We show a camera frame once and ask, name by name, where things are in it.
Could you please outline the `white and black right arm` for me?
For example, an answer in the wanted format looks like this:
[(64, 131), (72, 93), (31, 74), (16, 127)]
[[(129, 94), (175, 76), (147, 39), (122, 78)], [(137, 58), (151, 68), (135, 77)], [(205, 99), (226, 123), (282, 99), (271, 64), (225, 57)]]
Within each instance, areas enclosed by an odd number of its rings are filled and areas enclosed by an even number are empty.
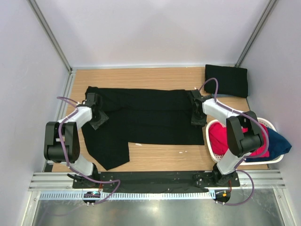
[(198, 90), (191, 90), (189, 99), (192, 103), (193, 126), (205, 126), (208, 115), (226, 126), (228, 150), (213, 166), (211, 177), (213, 185), (227, 185), (241, 162), (260, 147), (265, 146), (261, 155), (267, 152), (269, 138), (254, 112), (238, 111), (211, 96), (201, 95)]

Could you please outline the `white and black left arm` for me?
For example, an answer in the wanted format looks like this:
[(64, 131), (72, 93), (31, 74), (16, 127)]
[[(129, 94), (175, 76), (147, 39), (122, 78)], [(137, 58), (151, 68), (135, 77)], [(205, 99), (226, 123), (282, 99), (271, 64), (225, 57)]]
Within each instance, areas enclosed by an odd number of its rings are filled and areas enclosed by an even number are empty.
[(75, 185), (96, 188), (100, 182), (98, 169), (80, 154), (79, 130), (87, 123), (96, 130), (109, 119), (102, 111), (102, 98), (99, 94), (88, 93), (82, 102), (67, 97), (57, 99), (73, 106), (74, 111), (59, 121), (46, 124), (44, 157), (47, 161), (66, 165), (74, 172), (75, 175), (67, 176)]

